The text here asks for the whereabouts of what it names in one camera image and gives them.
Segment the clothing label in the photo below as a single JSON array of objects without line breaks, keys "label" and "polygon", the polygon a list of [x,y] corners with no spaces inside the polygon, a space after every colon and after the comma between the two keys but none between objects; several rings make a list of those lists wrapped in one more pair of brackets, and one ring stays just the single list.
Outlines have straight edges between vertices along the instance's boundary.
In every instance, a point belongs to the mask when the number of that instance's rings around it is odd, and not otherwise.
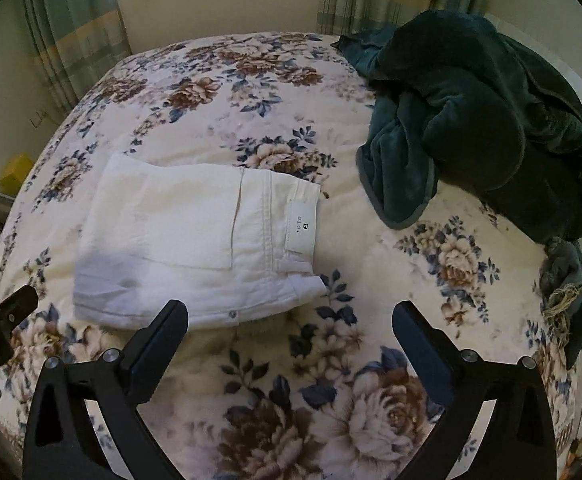
[{"label": "clothing label", "polygon": [[287,217],[285,248],[294,253],[313,256],[315,247],[315,206],[292,200]]}]

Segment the printed flower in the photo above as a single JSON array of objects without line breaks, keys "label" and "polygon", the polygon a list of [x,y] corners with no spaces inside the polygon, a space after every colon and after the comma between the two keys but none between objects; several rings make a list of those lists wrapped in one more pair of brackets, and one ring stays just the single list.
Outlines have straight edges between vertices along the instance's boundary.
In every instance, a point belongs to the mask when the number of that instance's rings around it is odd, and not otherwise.
[{"label": "printed flower", "polygon": [[321,357],[338,354],[347,342],[335,333],[314,337],[311,339],[313,351]]},{"label": "printed flower", "polygon": [[360,350],[365,333],[356,323],[348,325],[343,320],[338,319],[335,322],[335,333],[346,343],[348,348]]},{"label": "printed flower", "polygon": [[277,56],[248,56],[239,60],[236,70],[243,76],[273,72],[278,64]]},{"label": "printed flower", "polygon": [[108,97],[114,103],[122,103],[144,90],[146,87],[146,79],[136,80],[107,77],[100,83],[100,86],[100,95],[102,97]]},{"label": "printed flower", "polygon": [[197,105],[210,103],[219,88],[220,83],[210,77],[203,77],[197,81],[186,78],[180,83],[180,87],[167,97],[167,102],[176,109],[195,110]]},{"label": "printed flower", "polygon": [[306,43],[307,37],[301,32],[283,32],[277,36],[277,40],[282,44],[300,44]]},{"label": "printed flower", "polygon": [[268,76],[240,78],[231,86],[229,102],[238,106],[241,112],[255,111],[264,117],[271,106],[282,99],[277,95],[276,81]]},{"label": "printed flower", "polygon": [[313,414],[311,425],[324,444],[323,472],[338,480],[394,478],[423,438],[425,399],[406,368],[337,385],[335,399]]},{"label": "printed flower", "polygon": [[4,365],[6,389],[19,402],[16,409],[20,424],[26,424],[30,402],[42,365],[51,356],[64,354],[64,337],[56,321],[37,317],[26,328],[16,328],[10,339],[13,357]]},{"label": "printed flower", "polygon": [[244,165],[247,168],[294,173],[301,167],[301,155],[301,153],[294,153],[287,144],[261,144],[256,152],[244,162]]},{"label": "printed flower", "polygon": [[106,350],[104,334],[100,329],[91,325],[84,329],[80,341],[69,345],[69,352],[75,357],[75,361],[79,363],[94,361],[100,357],[104,350]]},{"label": "printed flower", "polygon": [[198,46],[196,48],[192,48],[190,51],[187,52],[187,57],[189,59],[201,59],[209,54],[211,54],[215,50],[215,45],[205,45],[205,46]]},{"label": "printed flower", "polygon": [[158,107],[164,102],[167,93],[163,86],[151,86],[145,92],[142,92],[142,95],[138,96],[135,104],[142,108]]},{"label": "printed flower", "polygon": [[267,54],[272,49],[271,45],[251,39],[244,43],[231,43],[217,51],[221,59],[238,61],[245,58],[255,58]]},{"label": "printed flower", "polygon": [[456,327],[460,327],[465,322],[465,315],[468,313],[466,309],[466,304],[462,303],[458,297],[451,296],[447,303],[444,303],[440,310],[442,315],[445,317],[447,324],[454,324]]},{"label": "printed flower", "polygon": [[2,253],[2,259],[0,261],[0,282],[2,281],[2,275],[7,268],[8,259],[15,249],[15,242],[18,238],[18,224],[22,219],[22,213],[18,213],[15,217],[13,225],[11,226],[10,232],[4,237],[4,252]]},{"label": "printed flower", "polygon": [[545,389],[548,389],[556,380],[556,376],[562,376],[566,371],[566,358],[557,344],[548,342],[546,345],[540,345],[538,350],[533,354],[542,377]]},{"label": "printed flower", "polygon": [[235,406],[222,431],[217,476],[236,480],[320,480],[315,460],[322,446],[309,434],[311,412],[283,410],[262,399],[254,409]]},{"label": "printed flower", "polygon": [[186,46],[187,46],[186,41],[180,41],[180,43],[173,43],[168,46],[164,46],[158,52],[161,56],[165,56],[166,54],[170,54],[177,50],[182,50]]},{"label": "printed flower", "polygon": [[35,200],[33,210],[42,202],[57,200],[64,202],[73,196],[73,188],[81,180],[82,176],[93,169],[88,163],[88,155],[93,154],[98,147],[94,142],[85,148],[85,152],[76,150],[71,156],[63,156],[55,167],[55,172],[49,182],[40,190]]},{"label": "printed flower", "polygon": [[425,226],[422,224],[415,230],[415,243],[422,254],[435,253],[440,247],[439,225],[433,224]]},{"label": "printed flower", "polygon": [[[328,357],[322,358],[325,361],[324,376],[327,380],[337,381],[342,376],[348,376],[351,374],[351,368],[353,367],[353,359],[348,354],[342,355],[330,355]],[[316,380],[320,379],[321,376],[313,376]]]},{"label": "printed flower", "polygon": [[[324,54],[318,52],[315,54],[324,57]],[[373,94],[367,85],[358,78],[351,78],[349,74],[329,78],[329,81],[330,83],[327,85],[327,88],[333,90],[340,99],[344,99],[347,102],[355,101],[368,105],[373,105],[375,101],[375,94]]]},{"label": "printed flower", "polygon": [[284,67],[277,70],[280,80],[285,83],[293,83],[295,86],[311,86],[322,82],[322,75],[311,67]]},{"label": "printed flower", "polygon": [[449,235],[440,246],[440,276],[451,286],[473,287],[478,283],[478,258],[469,240]]}]

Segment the gray cloth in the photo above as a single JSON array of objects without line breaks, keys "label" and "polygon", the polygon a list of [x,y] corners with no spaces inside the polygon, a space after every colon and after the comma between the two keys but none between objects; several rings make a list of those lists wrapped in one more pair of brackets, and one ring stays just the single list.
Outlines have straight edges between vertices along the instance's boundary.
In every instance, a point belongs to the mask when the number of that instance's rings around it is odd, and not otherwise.
[{"label": "gray cloth", "polygon": [[546,260],[540,268],[540,292],[548,308],[556,291],[577,286],[578,296],[564,312],[568,323],[568,342],[564,346],[566,365],[571,369],[582,350],[582,252],[577,244],[552,238],[545,247]]},{"label": "gray cloth", "polygon": [[582,236],[582,105],[540,56],[444,10],[337,47],[378,92],[357,164],[389,227],[417,220],[441,171],[537,242]]}]

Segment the screw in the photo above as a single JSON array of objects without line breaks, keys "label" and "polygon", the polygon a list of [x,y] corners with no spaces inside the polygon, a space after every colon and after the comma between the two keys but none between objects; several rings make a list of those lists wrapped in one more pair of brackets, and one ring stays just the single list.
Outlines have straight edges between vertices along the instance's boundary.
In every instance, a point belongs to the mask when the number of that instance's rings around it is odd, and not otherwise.
[{"label": "screw", "polygon": [[49,357],[44,363],[44,366],[47,368],[55,368],[58,364],[60,364],[60,360],[57,357]]},{"label": "screw", "polygon": [[522,365],[529,370],[533,370],[536,367],[536,362],[534,361],[533,357],[525,355],[522,358]]},{"label": "screw", "polygon": [[464,361],[465,363],[475,363],[476,361],[478,361],[478,352],[476,352],[475,350],[463,350],[462,352],[460,352],[460,356],[462,357],[462,361]]},{"label": "screw", "polygon": [[102,354],[102,358],[107,363],[116,361],[118,357],[120,357],[120,351],[117,348],[109,348]]}]

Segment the floral pattern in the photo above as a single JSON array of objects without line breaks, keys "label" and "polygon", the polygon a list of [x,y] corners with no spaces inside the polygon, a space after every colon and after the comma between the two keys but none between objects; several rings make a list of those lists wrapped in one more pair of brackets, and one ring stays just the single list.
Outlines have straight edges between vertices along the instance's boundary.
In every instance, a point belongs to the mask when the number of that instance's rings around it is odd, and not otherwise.
[{"label": "floral pattern", "polygon": [[[568,444],[581,384],[564,369],[531,290],[542,248],[444,182],[412,227],[384,226],[355,164],[375,97],[335,40],[283,32],[183,41],[123,60],[73,109],[0,239],[0,299],[26,283],[40,296],[0,369],[0,428],[10,442],[22,444],[47,357],[86,362],[123,345],[75,319],[71,295],[98,178],[124,152],[159,166],[228,164],[322,186],[314,268],[326,295],[257,335],[250,323],[188,334],[140,407],[184,478],[396,478],[442,413],[391,330],[391,308],[406,299],[458,347],[503,362],[534,356],[558,449]],[[101,413],[90,414],[107,460],[124,474]],[[479,419],[454,474],[485,427]]]},{"label": "floral pattern", "polygon": [[70,156],[63,156],[53,171],[51,180],[40,190],[34,201],[32,211],[41,204],[55,200],[65,202],[73,196],[75,186],[81,181],[87,171],[93,169],[89,163],[89,155],[92,155],[98,143],[87,146],[83,152],[76,150]]},{"label": "floral pattern", "polygon": [[49,256],[49,248],[47,247],[33,262],[29,260],[23,267],[24,272],[29,275],[28,284],[36,290],[37,297],[40,300],[46,297],[46,276],[44,275],[44,270],[50,264],[51,257]]},{"label": "floral pattern", "polygon": [[500,269],[492,262],[480,261],[482,249],[476,238],[467,234],[464,222],[452,216],[444,224],[418,223],[413,235],[402,237],[394,248],[411,256],[420,254],[429,265],[429,273],[436,276],[436,285],[446,301],[440,307],[447,324],[458,329],[473,323],[477,314],[483,323],[489,322],[489,309],[483,285],[500,281]]},{"label": "floral pattern", "polygon": [[311,182],[323,182],[324,170],[334,168],[338,161],[331,155],[312,149],[315,145],[316,132],[311,126],[299,127],[292,131],[292,138],[284,140],[282,136],[272,139],[244,137],[231,146],[239,153],[240,166],[256,170],[272,170],[288,173]]},{"label": "floral pattern", "polygon": [[321,278],[328,304],[315,307],[315,322],[295,322],[299,333],[289,335],[293,370],[310,381],[299,389],[304,407],[293,409],[282,375],[266,396],[254,383],[270,363],[242,363],[229,349],[230,364],[221,370],[236,379],[226,383],[225,394],[244,388],[254,407],[226,412],[231,428],[222,434],[215,479],[392,478],[428,433],[427,394],[407,372],[404,353],[383,346],[380,361],[356,367],[365,334],[351,305],[355,297],[338,269]]},{"label": "floral pattern", "polygon": [[66,363],[81,362],[87,360],[85,357],[96,358],[105,350],[100,330],[88,326],[77,338],[71,324],[66,325],[64,333],[60,332],[59,318],[60,313],[50,303],[47,310],[24,320],[11,336],[13,356],[2,367],[2,373],[6,377],[5,390],[17,402],[15,438],[20,446],[24,444],[26,419],[44,361],[57,356]]}]

